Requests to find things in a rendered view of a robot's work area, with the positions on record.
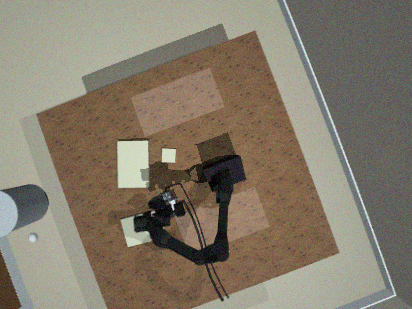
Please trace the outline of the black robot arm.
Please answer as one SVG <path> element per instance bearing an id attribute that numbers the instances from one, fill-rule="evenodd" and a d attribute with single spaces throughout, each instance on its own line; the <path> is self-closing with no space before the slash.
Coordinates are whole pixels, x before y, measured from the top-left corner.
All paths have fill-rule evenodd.
<path id="1" fill-rule="evenodd" d="M 218 232 L 214 243 L 197 250 L 174 238 L 163 228 L 170 226 L 170 218 L 162 212 L 157 213 L 153 219 L 151 219 L 151 217 L 149 218 L 148 215 L 135 216 L 135 232 L 148 231 L 155 246 L 170 249 L 198 266 L 226 261 L 229 258 L 227 224 L 228 206 L 231 200 L 231 194 L 234 191 L 233 178 L 230 176 L 227 167 L 215 171 L 214 173 L 218 184 L 218 188 L 216 188 L 216 203 L 220 203 Z M 158 195 L 149 200 L 148 207 L 155 210 L 156 213 L 162 208 L 167 208 L 168 205 L 165 203 L 163 197 Z"/>

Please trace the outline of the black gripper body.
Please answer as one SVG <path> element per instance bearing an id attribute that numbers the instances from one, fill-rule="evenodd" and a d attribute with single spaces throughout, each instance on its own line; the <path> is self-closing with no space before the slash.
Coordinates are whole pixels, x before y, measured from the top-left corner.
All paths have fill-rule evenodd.
<path id="1" fill-rule="evenodd" d="M 182 202 L 178 202 L 178 203 L 173 204 L 173 207 L 174 207 L 173 211 L 172 211 L 171 207 L 164 208 L 164 209 L 158 210 L 158 212 L 152 214 L 152 216 L 154 217 L 157 213 L 160 213 L 160 212 L 166 214 L 166 216 L 169 217 L 169 218 L 172 217 L 172 216 L 175 216 L 175 215 L 176 215 L 177 218 L 185 216 L 185 210 L 184 210 Z M 151 211 L 144 213 L 142 216 L 145 216 L 145 215 L 148 215 L 149 218 L 150 218 L 151 217 Z M 151 219 L 153 219 L 153 217 L 151 217 Z"/>

